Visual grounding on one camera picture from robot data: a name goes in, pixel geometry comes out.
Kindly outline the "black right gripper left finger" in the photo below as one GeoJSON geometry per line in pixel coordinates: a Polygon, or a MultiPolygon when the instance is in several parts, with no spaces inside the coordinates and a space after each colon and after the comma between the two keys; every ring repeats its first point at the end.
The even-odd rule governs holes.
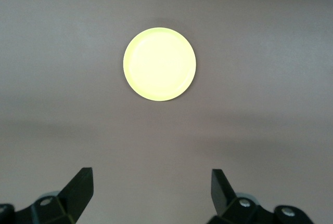
{"type": "Polygon", "coordinates": [[[46,195],[19,211],[12,204],[1,204],[1,223],[77,223],[93,194],[93,169],[84,167],[56,195],[46,195]]]}

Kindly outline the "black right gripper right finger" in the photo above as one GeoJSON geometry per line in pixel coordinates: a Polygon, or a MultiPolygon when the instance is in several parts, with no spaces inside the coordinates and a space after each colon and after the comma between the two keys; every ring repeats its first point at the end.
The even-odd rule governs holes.
{"type": "Polygon", "coordinates": [[[310,217],[297,207],[278,205],[273,212],[269,212],[251,198],[238,196],[221,169],[212,170],[211,197],[216,215],[208,223],[313,223],[310,217]]]}

